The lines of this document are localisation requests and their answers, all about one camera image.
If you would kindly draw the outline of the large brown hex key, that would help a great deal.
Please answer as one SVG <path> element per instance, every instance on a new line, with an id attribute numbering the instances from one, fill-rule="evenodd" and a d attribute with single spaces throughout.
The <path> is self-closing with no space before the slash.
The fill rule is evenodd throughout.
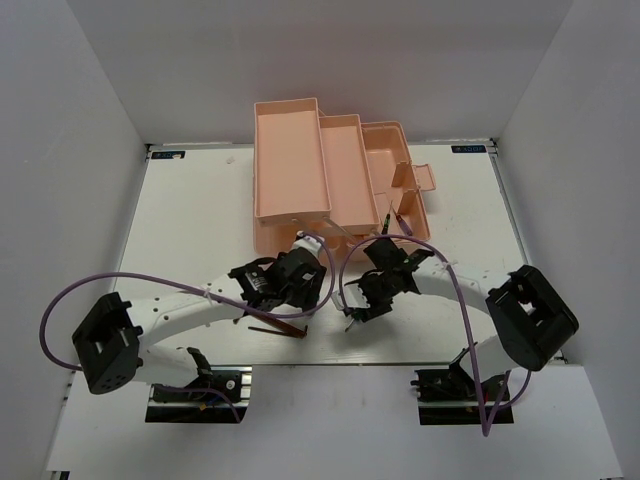
<path id="1" fill-rule="evenodd" d="M 240 322 L 240 320 L 242 318 L 245 317 L 252 317 L 255 320 L 262 322 L 264 324 L 266 324 L 268 326 L 268 329 L 272 329 L 272 330 L 280 330 L 280 331 L 290 331 L 290 332 L 294 332 L 296 330 L 307 330 L 308 332 L 308 328 L 304 327 L 303 329 L 298 328 L 290 323 L 285 322 L 284 320 L 280 320 L 276 317 L 274 317 L 273 315 L 266 313 L 266 312 L 262 312 L 262 311 L 248 311 L 246 310 L 244 313 L 240 314 L 239 316 L 237 316 L 236 318 L 234 318 L 232 320 L 232 322 L 234 324 L 238 324 Z"/>

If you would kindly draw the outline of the small brown hex key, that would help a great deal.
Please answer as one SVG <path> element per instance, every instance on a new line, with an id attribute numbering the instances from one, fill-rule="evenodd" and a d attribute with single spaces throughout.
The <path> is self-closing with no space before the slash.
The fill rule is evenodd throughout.
<path id="1" fill-rule="evenodd" d="M 303 339 L 307 335 L 307 330 L 296 330 L 294 332 L 290 332 L 290 331 L 264 329 L 264 328 L 253 327 L 253 326 L 249 326 L 248 329 L 251 331 L 259 332 L 259 333 L 287 337 L 287 338 L 294 338 L 294 339 Z"/>

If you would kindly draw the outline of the blue handled precision screwdriver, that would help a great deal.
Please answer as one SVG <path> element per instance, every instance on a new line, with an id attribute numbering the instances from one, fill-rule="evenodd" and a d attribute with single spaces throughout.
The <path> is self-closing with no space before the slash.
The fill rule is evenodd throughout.
<path id="1" fill-rule="evenodd" d="M 411 227 L 407 223 L 407 221 L 398 212 L 394 212 L 394 216 L 395 216 L 396 222 L 397 222 L 400 230 L 402 231 L 402 233 L 405 236 L 412 236 L 413 235 L 413 230 L 411 229 Z"/>

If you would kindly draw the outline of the green stubby phillips screwdriver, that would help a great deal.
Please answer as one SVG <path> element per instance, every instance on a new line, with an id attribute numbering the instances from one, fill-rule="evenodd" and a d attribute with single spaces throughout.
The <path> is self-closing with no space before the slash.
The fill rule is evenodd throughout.
<path id="1" fill-rule="evenodd" d="M 351 317 L 350 322 L 348 323 L 348 325 L 345 327 L 344 332 L 348 333 L 350 330 L 352 330 L 356 325 L 358 325 L 360 323 L 360 317 L 357 315 L 353 315 Z"/>

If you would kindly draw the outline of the white front cover panel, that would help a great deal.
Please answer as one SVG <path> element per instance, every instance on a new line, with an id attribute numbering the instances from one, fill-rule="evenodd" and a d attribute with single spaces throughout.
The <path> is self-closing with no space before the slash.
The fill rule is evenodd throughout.
<path id="1" fill-rule="evenodd" d="M 410 367 L 258 367 L 238 424 L 151 424 L 149 390 L 70 391 L 48 467 L 73 479 L 608 479 L 585 371 L 535 375 L 510 424 L 423 426 Z"/>

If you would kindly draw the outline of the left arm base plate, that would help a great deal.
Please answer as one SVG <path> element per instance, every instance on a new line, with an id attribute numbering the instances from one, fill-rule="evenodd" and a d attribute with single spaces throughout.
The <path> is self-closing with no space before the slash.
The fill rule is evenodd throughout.
<path id="1" fill-rule="evenodd" d="M 145 422 L 150 424 L 236 424 L 249 406 L 252 368 L 220 367 L 184 389 L 153 385 Z"/>

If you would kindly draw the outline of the black green precision screwdriver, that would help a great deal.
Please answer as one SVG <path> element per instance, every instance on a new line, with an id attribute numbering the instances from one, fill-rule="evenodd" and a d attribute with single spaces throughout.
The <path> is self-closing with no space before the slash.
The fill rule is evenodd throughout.
<path id="1" fill-rule="evenodd" d="M 382 230 L 381 230 L 382 235 L 387 235 L 389 233 L 392 213 L 393 213 L 393 201 L 391 200 L 388 205 L 388 211 L 383 220 Z"/>

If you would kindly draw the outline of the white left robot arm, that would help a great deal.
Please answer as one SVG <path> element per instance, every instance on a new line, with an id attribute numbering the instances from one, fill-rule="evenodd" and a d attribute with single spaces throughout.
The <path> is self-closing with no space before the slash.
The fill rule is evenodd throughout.
<path id="1" fill-rule="evenodd" d="M 106 394 L 136 381 L 202 398 L 212 378 L 204 356 L 162 341 L 251 309 L 260 316 L 282 305 L 309 311 L 319 303 L 326 272 L 316 254 L 298 247 L 236 267 L 193 293 L 181 288 L 152 299 L 126 301 L 117 292 L 100 297 L 72 335 L 89 391 Z"/>

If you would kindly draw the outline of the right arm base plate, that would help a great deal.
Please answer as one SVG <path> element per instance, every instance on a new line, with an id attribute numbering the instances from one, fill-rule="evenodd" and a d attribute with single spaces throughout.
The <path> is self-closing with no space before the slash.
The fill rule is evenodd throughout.
<path id="1" fill-rule="evenodd" d="M 487 419 L 505 385 L 505 375 L 494 376 L 482 384 Z M 419 422 L 422 426 L 480 425 L 479 405 L 474 387 L 454 379 L 448 369 L 415 370 L 410 382 L 417 396 Z M 501 408 L 493 424 L 513 424 L 511 407 Z"/>

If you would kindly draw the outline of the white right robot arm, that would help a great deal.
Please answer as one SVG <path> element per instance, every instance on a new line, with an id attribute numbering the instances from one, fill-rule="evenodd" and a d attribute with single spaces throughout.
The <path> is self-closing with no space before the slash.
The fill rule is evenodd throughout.
<path id="1" fill-rule="evenodd" d="M 372 271 L 341 283 L 336 307 L 366 323 L 391 312 L 399 294 L 441 297 L 458 303 L 463 323 L 472 309 L 487 314 L 495 335 L 469 341 L 449 364 L 447 384 L 472 399 L 491 380 L 514 368 L 538 372 L 577 333 L 579 322 L 542 274 L 523 265 L 514 272 L 493 273 L 455 267 L 430 248 L 407 253 L 389 238 L 377 238 L 364 250 Z"/>

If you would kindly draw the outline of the pink plastic toolbox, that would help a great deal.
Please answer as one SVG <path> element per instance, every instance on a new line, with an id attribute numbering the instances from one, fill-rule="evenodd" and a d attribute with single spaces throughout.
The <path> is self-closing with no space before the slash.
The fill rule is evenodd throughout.
<path id="1" fill-rule="evenodd" d="M 402 125 L 362 122 L 357 114 L 326 115 L 314 98 L 254 106 L 253 237 L 255 251 L 287 250 L 310 228 L 333 255 L 365 256 L 357 242 L 381 233 L 389 202 L 389 233 L 413 250 L 394 212 L 414 237 L 431 237 L 424 193 L 435 189 L 430 165 L 415 165 Z"/>

